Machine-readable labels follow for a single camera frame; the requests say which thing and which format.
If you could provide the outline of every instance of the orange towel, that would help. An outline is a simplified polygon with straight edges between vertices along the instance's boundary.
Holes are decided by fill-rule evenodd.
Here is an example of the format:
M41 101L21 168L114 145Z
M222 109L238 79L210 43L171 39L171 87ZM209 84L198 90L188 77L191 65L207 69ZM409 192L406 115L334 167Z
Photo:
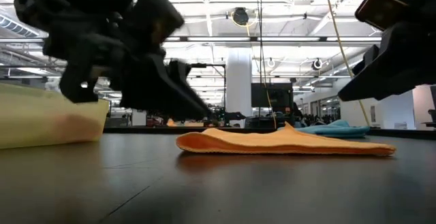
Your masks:
M291 125L267 134L232 133L207 129L177 138L179 148L193 153L304 153L388 156L395 147L366 142L350 142L296 131Z

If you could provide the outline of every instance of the black table surface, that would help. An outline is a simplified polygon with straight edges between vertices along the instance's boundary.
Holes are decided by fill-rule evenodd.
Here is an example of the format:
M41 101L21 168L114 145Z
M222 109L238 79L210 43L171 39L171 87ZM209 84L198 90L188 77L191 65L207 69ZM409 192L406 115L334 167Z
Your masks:
M393 157L191 155L176 135L0 150L0 223L436 223L436 142Z

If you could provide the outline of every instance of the cloth fold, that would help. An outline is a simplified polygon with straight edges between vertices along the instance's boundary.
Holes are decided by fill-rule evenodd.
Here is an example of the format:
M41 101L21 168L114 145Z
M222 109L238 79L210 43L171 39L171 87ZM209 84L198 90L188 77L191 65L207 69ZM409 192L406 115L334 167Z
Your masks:
M338 120L328 125L316 125L297 130L331 138L362 138L369 131L369 126L350 127L347 121Z
M218 129L207 129L202 133L191 132L181 135L176 145L193 153L243 153L243 154L343 154L388 156L395 147L387 144L350 142L334 138L303 133L291 125L279 131L259 133L232 133Z

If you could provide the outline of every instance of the blue cloth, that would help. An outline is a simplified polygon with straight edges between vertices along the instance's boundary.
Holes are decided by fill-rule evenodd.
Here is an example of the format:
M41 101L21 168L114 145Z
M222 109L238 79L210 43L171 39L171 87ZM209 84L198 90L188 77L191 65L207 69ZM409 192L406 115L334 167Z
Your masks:
M362 138L369 129L368 126L350 127L347 121L338 120L329 125L316 125L296 130L330 138Z

